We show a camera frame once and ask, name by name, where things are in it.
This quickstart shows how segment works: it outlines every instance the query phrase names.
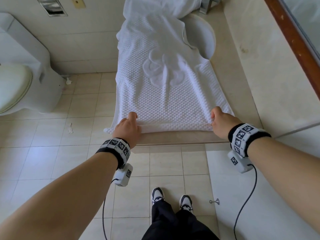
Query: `sneaker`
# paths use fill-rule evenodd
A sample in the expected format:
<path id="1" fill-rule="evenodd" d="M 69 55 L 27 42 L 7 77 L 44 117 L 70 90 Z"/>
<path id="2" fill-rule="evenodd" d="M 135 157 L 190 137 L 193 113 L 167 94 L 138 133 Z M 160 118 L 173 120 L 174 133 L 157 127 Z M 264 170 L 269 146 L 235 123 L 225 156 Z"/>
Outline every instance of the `sneaker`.
<path id="1" fill-rule="evenodd" d="M 187 210 L 193 214 L 192 200 L 189 195 L 182 195 L 179 200 L 180 210 Z"/>
<path id="2" fill-rule="evenodd" d="M 156 187 L 152 190 L 152 193 L 151 193 L 152 205 L 154 205 L 155 202 L 159 200 L 165 200 L 165 194 L 162 192 L 160 187 Z"/>

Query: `toilet seat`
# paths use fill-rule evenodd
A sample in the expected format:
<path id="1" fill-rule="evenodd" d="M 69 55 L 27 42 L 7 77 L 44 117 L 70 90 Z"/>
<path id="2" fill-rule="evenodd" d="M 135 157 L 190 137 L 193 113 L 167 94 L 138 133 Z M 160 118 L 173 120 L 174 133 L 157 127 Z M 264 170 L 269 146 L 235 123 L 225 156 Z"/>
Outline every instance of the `toilet seat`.
<path id="1" fill-rule="evenodd" d="M 32 82 L 31 69 L 22 64 L 0 65 L 0 114 L 15 106 Z"/>

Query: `wristband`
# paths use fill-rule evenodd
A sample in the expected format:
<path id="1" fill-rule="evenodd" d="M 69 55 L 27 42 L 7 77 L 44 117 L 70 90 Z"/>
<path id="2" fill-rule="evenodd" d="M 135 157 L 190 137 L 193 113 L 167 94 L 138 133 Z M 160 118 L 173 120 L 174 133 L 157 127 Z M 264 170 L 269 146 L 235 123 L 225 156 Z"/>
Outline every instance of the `wristband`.
<path id="1" fill-rule="evenodd" d="M 121 138 L 106 140 L 96 153 L 98 152 L 112 153 L 118 160 L 117 169 L 124 168 L 131 154 L 129 144 Z"/>
<path id="2" fill-rule="evenodd" d="M 228 134 L 231 148 L 242 157 L 248 156 L 247 151 L 250 144 L 261 137 L 271 137 L 271 135 L 264 129 L 257 129 L 243 123 L 233 127 Z"/>

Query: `black pants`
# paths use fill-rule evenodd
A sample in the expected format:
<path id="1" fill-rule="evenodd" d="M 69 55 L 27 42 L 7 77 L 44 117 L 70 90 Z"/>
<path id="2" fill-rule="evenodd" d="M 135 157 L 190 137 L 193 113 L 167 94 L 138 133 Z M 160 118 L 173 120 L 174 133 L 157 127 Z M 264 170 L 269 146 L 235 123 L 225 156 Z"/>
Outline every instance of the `black pants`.
<path id="1" fill-rule="evenodd" d="M 152 206 L 152 224 L 142 240 L 219 240 L 219 238 L 187 210 L 176 214 L 164 200 Z"/>

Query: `cable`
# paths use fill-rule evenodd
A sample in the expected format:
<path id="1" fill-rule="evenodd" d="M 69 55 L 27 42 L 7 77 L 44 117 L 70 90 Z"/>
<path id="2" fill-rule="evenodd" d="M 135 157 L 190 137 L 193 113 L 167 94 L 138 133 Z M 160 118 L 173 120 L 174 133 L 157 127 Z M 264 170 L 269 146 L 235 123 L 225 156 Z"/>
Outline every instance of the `cable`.
<path id="1" fill-rule="evenodd" d="M 106 240 L 108 240 L 108 239 L 107 239 L 107 236 L 106 236 L 106 230 L 104 229 L 104 205 L 105 205 L 105 203 L 106 203 L 106 198 L 107 198 L 107 197 L 104 198 L 103 207 L 102 207 L 102 228 L 103 228 L 104 237 L 106 238 Z"/>
<path id="2" fill-rule="evenodd" d="M 249 197 L 247 198 L 247 200 L 245 201 L 245 203 L 244 203 L 243 206 L 241 207 L 241 209 L 240 209 L 240 211 L 239 211 L 239 213 L 238 213 L 238 216 L 237 216 L 237 218 L 236 218 L 236 220 L 235 220 L 234 227 L 233 227 L 233 233 L 234 233 L 235 240 L 238 240 L 238 239 L 237 239 L 237 236 L 236 236 L 236 225 L 237 225 L 237 222 L 238 222 L 238 218 L 239 218 L 239 216 L 240 216 L 240 213 L 241 213 L 242 209 L 244 208 L 244 206 L 246 205 L 246 203 L 247 203 L 248 200 L 250 199 L 251 195 L 253 194 L 254 189 L 256 188 L 257 179 L 258 179 L 258 174 L 257 174 L 256 167 L 255 167 L 253 164 L 248 164 L 247 166 L 253 166 L 253 168 L 254 168 L 254 170 L 255 170 L 255 172 L 256 172 L 256 180 L 255 180 L 255 182 L 254 182 L 254 187 L 253 187 L 253 189 L 252 189 Z"/>

